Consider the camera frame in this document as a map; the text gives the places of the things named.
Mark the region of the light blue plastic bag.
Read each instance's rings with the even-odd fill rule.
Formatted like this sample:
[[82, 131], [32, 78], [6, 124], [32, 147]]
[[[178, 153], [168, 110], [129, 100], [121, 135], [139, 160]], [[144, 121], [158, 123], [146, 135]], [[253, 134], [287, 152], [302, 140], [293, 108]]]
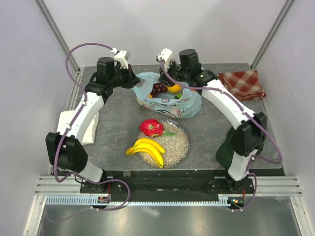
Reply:
[[[154, 72], [142, 72], [136, 75], [140, 78], [141, 84], [137, 84], [133, 91], [139, 105], [170, 118], [191, 118], [201, 109], [201, 95], [188, 88], [183, 88], [179, 93], [160, 93], [158, 97], [150, 98], [153, 84], [158, 82], [159, 74]], [[175, 95], [182, 94], [177, 100]]]

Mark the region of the red fake dragon fruit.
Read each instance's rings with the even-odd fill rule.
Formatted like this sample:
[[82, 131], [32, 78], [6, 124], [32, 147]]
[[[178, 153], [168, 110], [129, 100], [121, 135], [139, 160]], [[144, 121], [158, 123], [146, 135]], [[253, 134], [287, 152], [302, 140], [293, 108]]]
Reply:
[[159, 137], [159, 136], [174, 136], [176, 132], [169, 132], [164, 125], [157, 119], [147, 119], [141, 122], [139, 129], [146, 136]]

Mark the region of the yellow fake banana bunch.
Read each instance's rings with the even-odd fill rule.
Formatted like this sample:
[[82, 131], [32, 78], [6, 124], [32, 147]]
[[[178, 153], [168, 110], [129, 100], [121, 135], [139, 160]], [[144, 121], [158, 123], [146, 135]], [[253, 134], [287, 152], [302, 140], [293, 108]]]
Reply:
[[148, 154], [159, 168], [164, 167], [162, 155], [165, 154], [165, 149], [158, 142], [149, 138], [138, 139], [132, 147], [126, 150], [125, 154], [126, 156], [131, 156], [138, 152]]

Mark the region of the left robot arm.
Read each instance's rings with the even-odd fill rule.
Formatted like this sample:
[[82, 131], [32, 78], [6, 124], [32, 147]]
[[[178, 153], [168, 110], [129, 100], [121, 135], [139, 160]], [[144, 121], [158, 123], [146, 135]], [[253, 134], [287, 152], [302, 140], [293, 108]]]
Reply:
[[66, 170], [91, 185], [96, 193], [108, 188], [106, 172], [89, 161], [82, 146], [88, 126], [117, 87], [133, 88], [140, 79], [135, 76], [125, 56], [99, 58], [96, 72], [83, 89], [83, 96], [70, 119], [55, 133], [48, 133], [45, 142], [50, 164]]

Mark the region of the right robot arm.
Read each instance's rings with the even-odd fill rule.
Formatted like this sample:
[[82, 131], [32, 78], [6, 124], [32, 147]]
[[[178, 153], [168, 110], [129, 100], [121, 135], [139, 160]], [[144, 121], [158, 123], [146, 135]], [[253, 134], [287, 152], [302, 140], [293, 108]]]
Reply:
[[161, 64], [159, 80], [169, 86], [180, 85], [197, 91], [229, 120], [232, 127], [216, 152], [216, 159], [229, 175], [225, 181], [227, 191], [238, 193], [249, 175], [253, 156], [263, 150], [266, 115], [243, 105], [211, 70], [202, 67], [194, 49], [180, 51], [179, 57], [180, 63], [176, 63], [167, 48], [157, 54], [157, 62]]

